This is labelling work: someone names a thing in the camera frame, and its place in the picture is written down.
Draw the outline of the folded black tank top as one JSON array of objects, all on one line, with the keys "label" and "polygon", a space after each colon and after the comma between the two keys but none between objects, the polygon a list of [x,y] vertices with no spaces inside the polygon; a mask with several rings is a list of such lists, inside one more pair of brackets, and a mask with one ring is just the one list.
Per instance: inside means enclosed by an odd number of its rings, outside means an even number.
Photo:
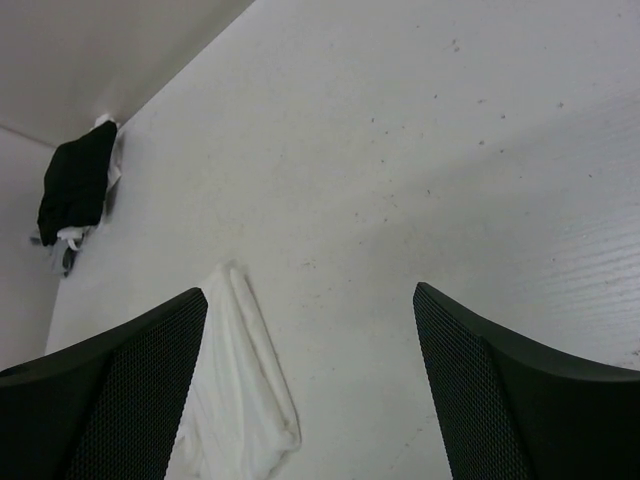
[{"label": "folded black tank top", "polygon": [[55,244],[62,229],[99,224],[117,133],[117,124],[108,119],[56,148],[44,176],[37,217],[43,245]]}]

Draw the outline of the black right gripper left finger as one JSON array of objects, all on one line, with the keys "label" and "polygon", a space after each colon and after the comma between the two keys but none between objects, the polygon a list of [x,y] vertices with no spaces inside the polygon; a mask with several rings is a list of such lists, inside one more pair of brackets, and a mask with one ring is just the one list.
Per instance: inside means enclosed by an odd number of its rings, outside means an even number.
[{"label": "black right gripper left finger", "polygon": [[1,373],[4,479],[162,479],[208,303],[191,288],[116,328]]}]

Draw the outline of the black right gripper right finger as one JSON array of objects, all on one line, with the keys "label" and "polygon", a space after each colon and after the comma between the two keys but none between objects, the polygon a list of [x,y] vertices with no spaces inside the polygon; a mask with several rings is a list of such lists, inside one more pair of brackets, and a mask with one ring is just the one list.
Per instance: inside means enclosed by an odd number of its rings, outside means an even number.
[{"label": "black right gripper right finger", "polygon": [[638,478],[638,371],[541,344],[427,283],[413,308],[453,478]]}]

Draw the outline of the grey tank top under stack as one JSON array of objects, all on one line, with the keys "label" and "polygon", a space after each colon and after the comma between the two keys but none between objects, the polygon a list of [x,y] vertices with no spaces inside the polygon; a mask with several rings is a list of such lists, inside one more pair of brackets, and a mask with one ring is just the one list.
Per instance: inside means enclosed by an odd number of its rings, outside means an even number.
[{"label": "grey tank top under stack", "polygon": [[81,251],[84,240],[90,233],[90,227],[66,227],[57,232],[56,241],[51,246],[42,243],[37,231],[29,235],[29,241],[37,247],[47,249],[52,272],[62,278],[67,278],[73,270],[75,259]]}]

